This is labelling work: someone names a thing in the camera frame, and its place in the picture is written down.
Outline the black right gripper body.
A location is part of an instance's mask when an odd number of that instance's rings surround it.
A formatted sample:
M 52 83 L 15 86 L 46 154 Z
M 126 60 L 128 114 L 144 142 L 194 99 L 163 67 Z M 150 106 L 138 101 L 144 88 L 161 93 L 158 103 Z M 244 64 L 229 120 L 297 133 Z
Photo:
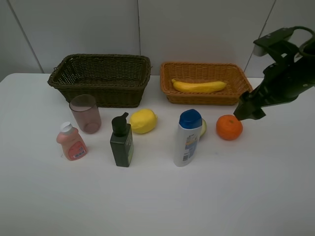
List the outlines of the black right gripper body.
M 315 57 L 295 53 L 272 53 L 275 61 L 264 69 L 261 84 L 248 94 L 249 108 L 262 108 L 294 101 L 301 93 L 315 86 Z

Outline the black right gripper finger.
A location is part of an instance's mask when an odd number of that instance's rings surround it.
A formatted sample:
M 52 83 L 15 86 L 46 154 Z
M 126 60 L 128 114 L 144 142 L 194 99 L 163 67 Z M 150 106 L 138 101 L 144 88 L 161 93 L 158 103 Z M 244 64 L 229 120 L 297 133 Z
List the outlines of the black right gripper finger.
M 243 113 L 244 115 L 242 120 L 246 119 L 259 120 L 266 116 L 261 107 L 254 106 L 253 104 L 245 104 L 243 106 Z
M 255 119 L 253 114 L 255 106 L 250 100 L 250 95 L 251 93 L 246 91 L 239 98 L 239 103 L 233 113 L 238 120 Z

